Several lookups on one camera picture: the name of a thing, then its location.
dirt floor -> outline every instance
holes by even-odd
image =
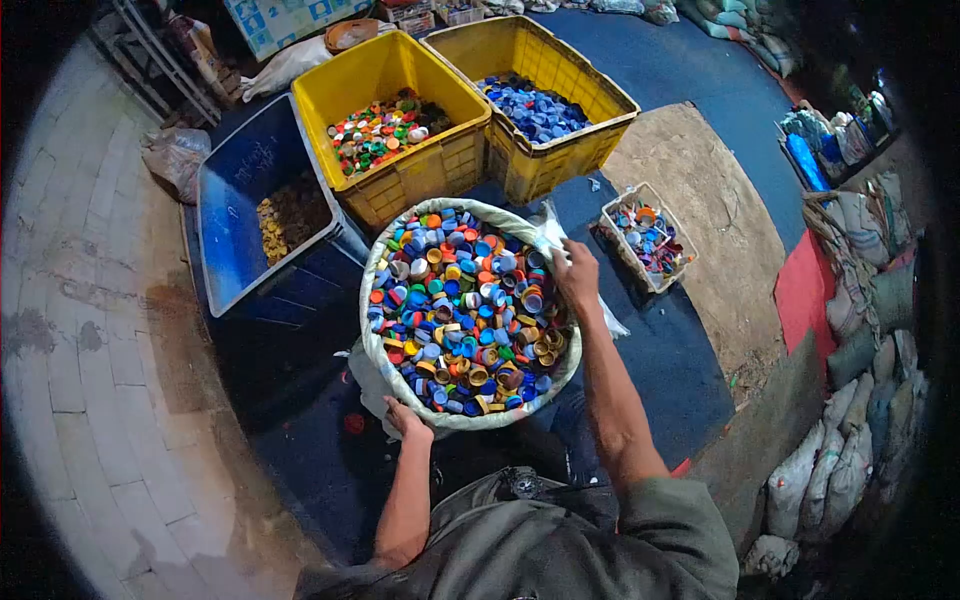
[[[650,183],[694,240],[684,288],[742,409],[785,354],[773,299],[784,251],[763,200],[691,103],[640,114],[603,174],[621,193]]]

wet stain on floor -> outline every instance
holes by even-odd
[[[44,354],[54,351],[54,326],[35,308],[27,308],[12,316],[3,316],[3,355],[19,355],[25,348]]]
[[[80,336],[77,338],[77,348],[96,352],[104,345],[104,341],[97,332],[97,325],[92,321],[87,321],[80,328]]]

white plastic basket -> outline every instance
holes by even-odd
[[[668,222],[668,225],[672,225],[677,231],[676,240],[677,243],[684,247],[684,256],[693,256],[693,263],[695,263],[695,259],[700,256],[700,253],[697,252],[696,246],[694,246],[690,238],[686,236],[684,227],[681,225],[680,221],[673,214],[670,208],[664,203],[663,198],[660,197],[660,194],[658,194],[657,191],[646,181],[641,183],[637,189],[630,190],[625,194],[621,194],[616,198],[616,200],[604,204],[603,209],[600,211],[600,219],[597,225],[599,225],[607,237],[614,242],[617,253],[620,254],[620,257],[624,260],[624,262],[627,263],[627,266],[630,267],[630,269],[634,272],[637,278],[640,279],[640,282],[647,288],[647,290],[654,292],[655,294],[662,294],[663,292],[667,291],[675,282],[683,279],[684,275],[686,274],[686,270],[693,263],[686,262],[685,264],[676,268],[674,272],[670,276],[666,276],[663,279],[663,282],[659,285],[652,278],[650,278],[650,274],[643,266],[643,263],[640,261],[634,250],[630,247],[630,244],[627,243],[623,232],[619,227],[616,226],[616,223],[613,222],[613,219],[610,216],[612,212],[616,212],[623,205],[629,206],[640,203],[650,206],[658,214],[663,214]]]
[[[427,14],[422,14],[420,16],[415,16],[409,19],[401,19],[396,25],[400,30],[406,33],[408,36],[415,36],[416,34],[422,34],[423,32],[428,32],[434,27],[437,26],[436,22],[433,19],[433,13],[428,12]]]
[[[453,12],[446,7],[446,2],[443,0],[434,0],[433,10],[437,12],[440,16],[440,19],[446,23],[448,27],[454,27],[456,25],[466,25],[468,23],[475,23],[476,21],[483,20],[483,2],[480,0],[470,0],[470,5],[472,9],[467,9],[465,11],[456,11]]]

small plastic basket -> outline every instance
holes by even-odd
[[[432,0],[419,0],[419,2],[394,7],[389,7],[381,2],[378,14],[388,23],[397,23],[404,19],[412,19],[417,16],[429,14],[432,10]]]
[[[446,7],[446,4],[443,0],[435,0],[434,11],[440,16],[440,20],[446,23],[447,27],[466,25],[483,20],[484,8],[483,2],[480,2],[480,0],[470,0],[470,5],[473,8],[465,11],[452,11]]]
[[[430,31],[437,26],[437,22],[433,18],[433,13],[428,12],[427,14],[413,18],[401,19],[396,22],[396,25],[403,33],[409,36],[415,36],[416,34]]]
[[[647,272],[646,268],[643,266],[643,263],[640,262],[640,259],[636,256],[634,250],[630,247],[630,244],[627,243],[626,238],[623,236],[623,232],[620,231],[620,228],[616,226],[616,223],[613,222],[611,218],[611,213],[619,210],[621,206],[630,206],[632,204],[645,204],[653,208],[658,214],[662,213],[668,222],[669,225],[672,225],[677,231],[677,237],[675,238],[678,243],[684,247],[684,256],[693,256],[694,261],[700,256],[697,252],[697,248],[693,245],[693,242],[686,236],[684,227],[680,224],[680,221],[674,216],[673,212],[669,207],[663,202],[663,198],[660,197],[660,194],[657,193],[654,188],[647,183],[641,183],[637,189],[630,190],[625,194],[621,194],[616,200],[604,204],[603,209],[600,211],[600,219],[598,220],[597,225],[602,229],[603,233],[612,240],[616,245],[616,251],[627,263],[627,266],[630,267],[631,271],[634,272],[637,279],[640,280],[640,283],[650,292],[655,294],[662,294],[667,291],[671,285],[675,282],[680,281],[684,278],[686,270],[690,267],[689,262],[681,265],[674,270],[673,274],[669,277],[665,277],[663,282],[657,283],[654,281],[650,274]]]

concrete floor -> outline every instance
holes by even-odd
[[[87,41],[51,82],[3,223],[5,419],[106,598],[289,598],[323,559],[256,466],[204,336],[156,123]]]

